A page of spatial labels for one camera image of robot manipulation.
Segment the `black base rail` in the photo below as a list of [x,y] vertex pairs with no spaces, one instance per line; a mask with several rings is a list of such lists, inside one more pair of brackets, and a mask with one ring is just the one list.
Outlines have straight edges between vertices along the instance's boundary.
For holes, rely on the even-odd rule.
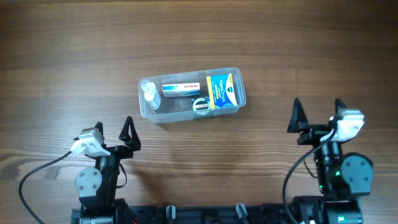
[[127,214],[121,214],[119,218],[111,218],[109,215],[95,215],[92,218],[82,218],[79,209],[73,209],[72,223],[124,223],[123,218],[132,218],[132,223],[150,224],[201,224],[208,217],[218,217],[221,223],[290,223],[279,204],[263,204],[257,206],[245,206],[240,203],[226,207],[168,207],[156,206],[131,206]]

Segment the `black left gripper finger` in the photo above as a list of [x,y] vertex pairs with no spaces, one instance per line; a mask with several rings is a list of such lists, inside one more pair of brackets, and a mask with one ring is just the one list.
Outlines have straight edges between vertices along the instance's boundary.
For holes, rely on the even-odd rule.
[[95,125],[95,133],[97,135],[98,139],[104,140],[104,136],[103,136],[103,123],[98,121]]
[[128,116],[119,135],[119,140],[131,149],[141,149],[141,142],[134,127],[133,118]]

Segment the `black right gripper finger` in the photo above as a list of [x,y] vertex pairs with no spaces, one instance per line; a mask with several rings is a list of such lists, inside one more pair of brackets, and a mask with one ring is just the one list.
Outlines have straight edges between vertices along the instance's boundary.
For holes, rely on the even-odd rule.
[[346,105],[344,104],[343,100],[340,98],[337,98],[335,100],[335,113],[338,114],[339,110],[345,109],[345,108],[346,108]]
[[287,128],[288,133],[301,133],[309,131],[309,124],[303,106],[298,97],[294,99],[291,119]]

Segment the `white Panadol box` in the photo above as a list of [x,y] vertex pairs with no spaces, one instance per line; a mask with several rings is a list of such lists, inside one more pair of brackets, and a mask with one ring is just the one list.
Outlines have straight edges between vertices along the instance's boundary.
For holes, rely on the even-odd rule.
[[199,83],[178,83],[162,85],[165,97],[195,96],[200,93]]

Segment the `white spray bottle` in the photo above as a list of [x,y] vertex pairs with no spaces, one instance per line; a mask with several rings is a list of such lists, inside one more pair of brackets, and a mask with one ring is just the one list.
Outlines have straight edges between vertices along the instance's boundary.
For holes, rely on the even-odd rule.
[[160,107],[160,95],[155,83],[149,80],[141,82],[141,89],[144,92],[144,99],[152,110],[158,110]]

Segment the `clear plastic container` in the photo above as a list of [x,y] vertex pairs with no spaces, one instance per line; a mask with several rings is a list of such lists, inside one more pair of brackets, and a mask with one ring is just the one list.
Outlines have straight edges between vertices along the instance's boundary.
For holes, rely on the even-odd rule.
[[[237,106],[211,110],[206,115],[195,115],[192,110],[192,101],[197,98],[209,98],[207,76],[231,73],[234,82],[234,91],[236,95]],[[144,92],[141,89],[141,82],[149,80],[155,83],[160,95],[160,107],[158,110],[152,110],[144,99]],[[178,83],[199,83],[200,93],[195,96],[183,97],[165,97],[162,93],[162,85],[178,84]],[[185,73],[174,73],[168,75],[160,75],[156,77],[143,78],[139,82],[139,102],[141,115],[152,123],[168,123],[175,121],[185,121],[191,119],[200,119],[211,116],[221,116],[226,114],[235,114],[241,107],[246,104],[246,92],[244,89],[243,78],[240,69],[236,67],[218,68],[211,70],[202,70]]]

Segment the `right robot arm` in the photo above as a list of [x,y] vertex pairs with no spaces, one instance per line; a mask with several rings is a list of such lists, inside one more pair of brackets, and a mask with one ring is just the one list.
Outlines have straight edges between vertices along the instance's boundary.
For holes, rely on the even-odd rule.
[[[359,109],[335,100],[335,114],[327,124],[310,124],[298,98],[294,99],[288,133],[299,135],[299,145],[309,145],[288,171],[282,187],[282,204],[291,223],[362,223],[359,198],[371,193],[373,162],[366,156],[344,154],[342,145],[354,139],[364,126]],[[287,184],[296,168],[313,156],[319,196],[296,196],[287,203]]]

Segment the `blue VapoDrops box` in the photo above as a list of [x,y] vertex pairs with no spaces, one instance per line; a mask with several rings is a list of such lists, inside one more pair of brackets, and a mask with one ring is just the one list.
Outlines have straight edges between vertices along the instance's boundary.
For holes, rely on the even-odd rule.
[[207,76],[206,81],[211,110],[235,107],[238,105],[231,73]]

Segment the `green Zam-Buk box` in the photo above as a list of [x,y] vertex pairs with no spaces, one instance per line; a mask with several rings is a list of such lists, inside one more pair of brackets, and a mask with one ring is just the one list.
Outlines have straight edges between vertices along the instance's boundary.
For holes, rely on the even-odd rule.
[[192,101],[192,110],[195,115],[206,115],[209,112],[210,102],[208,97],[197,98]]

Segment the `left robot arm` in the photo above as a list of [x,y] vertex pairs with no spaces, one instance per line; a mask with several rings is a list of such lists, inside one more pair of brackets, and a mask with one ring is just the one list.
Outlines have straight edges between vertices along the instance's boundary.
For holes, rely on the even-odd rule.
[[104,143],[103,123],[82,130],[70,149],[74,155],[95,160],[95,166],[81,170],[75,178],[81,206],[72,211],[71,222],[79,224],[139,223],[137,215],[123,198],[116,198],[118,176],[125,173],[121,160],[130,159],[141,149],[133,119],[128,116],[119,135],[122,145]]

